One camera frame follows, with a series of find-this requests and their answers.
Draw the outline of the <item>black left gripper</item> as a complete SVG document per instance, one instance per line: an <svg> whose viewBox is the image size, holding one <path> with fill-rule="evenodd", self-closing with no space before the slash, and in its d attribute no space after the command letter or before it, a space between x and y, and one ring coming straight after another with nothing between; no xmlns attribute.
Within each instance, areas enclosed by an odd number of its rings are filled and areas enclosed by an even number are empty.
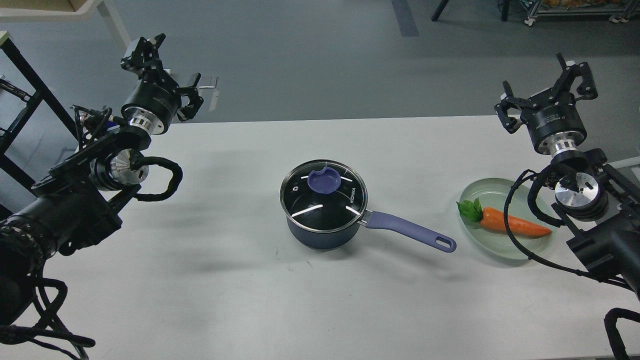
<svg viewBox="0 0 640 360"><path fill-rule="evenodd" d="M160 33L133 40L120 61L121 68L138 79L121 107L122 117L131 125L136 117L151 122L146 126L151 135L165 134L175 116L180 122L192 120L204 104L198 88L201 73L194 73L190 84L179 87L170 70L163 66L159 49L166 38L165 33Z"/></svg>

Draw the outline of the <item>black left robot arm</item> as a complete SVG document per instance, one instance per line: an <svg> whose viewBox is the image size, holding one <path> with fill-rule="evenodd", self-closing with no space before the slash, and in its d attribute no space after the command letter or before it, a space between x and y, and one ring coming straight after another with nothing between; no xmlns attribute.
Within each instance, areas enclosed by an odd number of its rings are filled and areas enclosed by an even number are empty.
<svg viewBox="0 0 640 360"><path fill-rule="evenodd" d="M34 88L23 91L7 80L1 88L25 107L1 130L1 169L35 196L15 213L1 207L1 342L13 346L30 342L60 351L73 360L87 360L93 339L76 335L58 312L66 300L64 281L46 278L44 267L54 255L70 256L100 244L122 227L119 212L133 199L161 202L178 190L183 169L164 157L146 156L154 135L169 130L174 119L193 119L203 98L200 73L180 86L164 68L159 49L165 34L132 41L120 65L137 75L137 83L121 114L73 105L73 116L25 60L8 34L1 50ZM5 153L41 104L46 104L77 141L77 150L34 181ZM42 341L67 341L74 352Z"/></svg>

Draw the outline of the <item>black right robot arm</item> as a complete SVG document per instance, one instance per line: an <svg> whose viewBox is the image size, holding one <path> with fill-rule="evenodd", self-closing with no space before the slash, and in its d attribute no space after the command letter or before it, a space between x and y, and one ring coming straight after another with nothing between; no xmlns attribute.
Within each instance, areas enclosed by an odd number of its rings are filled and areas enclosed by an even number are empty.
<svg viewBox="0 0 640 360"><path fill-rule="evenodd" d="M576 104L598 97L587 62L573 63L556 54L562 70L553 86L528 97L514 95L503 82L503 97L494 106L502 127L510 134L521 126L528 131L535 152L549 155L541 171L524 171L510 187L500 224L510 241L529 260L579 277L640 291L639 187L611 164L603 150L582 152L578 147L587 132ZM538 220L567 227L573 237L569 250L583 265L572 269L544 259L526 248L514 235L509 207L526 181L532 184L526 203Z"/></svg>

